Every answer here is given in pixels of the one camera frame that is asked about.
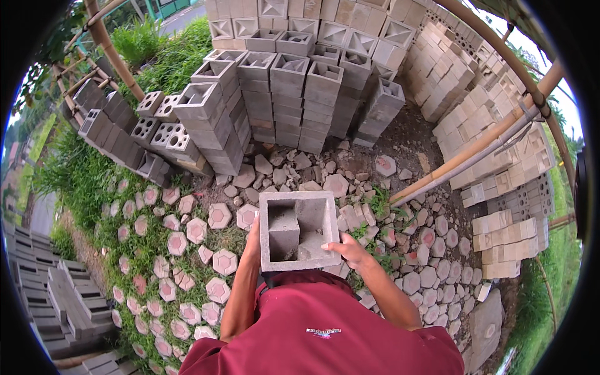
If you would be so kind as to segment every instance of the stacked concrete blocks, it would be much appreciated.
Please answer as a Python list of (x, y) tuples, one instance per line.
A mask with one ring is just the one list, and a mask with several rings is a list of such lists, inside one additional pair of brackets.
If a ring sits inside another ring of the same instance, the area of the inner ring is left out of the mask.
[(321, 249), (339, 242), (330, 191), (260, 194), (260, 258), (263, 271), (335, 266), (341, 257)]

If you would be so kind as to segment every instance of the rock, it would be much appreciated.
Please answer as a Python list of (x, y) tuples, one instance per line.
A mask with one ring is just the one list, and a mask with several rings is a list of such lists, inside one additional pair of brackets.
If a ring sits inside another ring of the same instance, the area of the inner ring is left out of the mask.
[(398, 174), (398, 179), (401, 181), (405, 180), (405, 179), (409, 179), (409, 178), (412, 178), (412, 172), (406, 168), (401, 170), (400, 173)]
[(396, 162), (387, 155), (381, 155), (375, 159), (375, 170), (385, 177), (390, 177), (396, 173)]

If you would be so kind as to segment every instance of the pavement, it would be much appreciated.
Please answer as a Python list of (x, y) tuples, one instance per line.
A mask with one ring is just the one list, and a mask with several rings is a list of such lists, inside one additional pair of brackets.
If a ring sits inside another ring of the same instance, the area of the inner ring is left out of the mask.
[(163, 21), (160, 28), (160, 35), (172, 35), (174, 32), (181, 31), (196, 17), (202, 17), (205, 14), (206, 8), (198, 2), (186, 9), (182, 9)]

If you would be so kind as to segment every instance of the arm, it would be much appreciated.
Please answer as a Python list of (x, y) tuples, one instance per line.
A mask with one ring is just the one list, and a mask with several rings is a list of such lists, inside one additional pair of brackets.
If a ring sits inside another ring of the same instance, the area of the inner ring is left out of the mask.
[(229, 301), (221, 321), (221, 341), (226, 343), (254, 324), (254, 292), (260, 268), (259, 216), (255, 212), (246, 248), (239, 260)]
[(322, 245), (326, 250), (340, 253), (365, 281), (385, 319), (399, 328), (414, 331), (423, 328), (419, 310), (400, 290), (375, 258), (347, 233), (340, 233), (341, 244)]

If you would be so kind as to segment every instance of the concrete block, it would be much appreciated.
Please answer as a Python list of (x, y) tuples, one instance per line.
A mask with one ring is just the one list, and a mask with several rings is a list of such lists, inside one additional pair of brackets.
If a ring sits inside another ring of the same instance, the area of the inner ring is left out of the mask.
[(136, 112), (143, 117), (152, 117), (163, 102), (164, 93), (162, 91), (152, 91), (146, 94), (144, 99), (137, 106)]
[(330, 191), (262, 193), (259, 210), (262, 270), (311, 269), (341, 263), (338, 253), (320, 247), (340, 240)]
[(249, 51), (275, 52), (275, 40), (283, 34), (282, 30), (258, 29), (251, 37), (244, 39)]

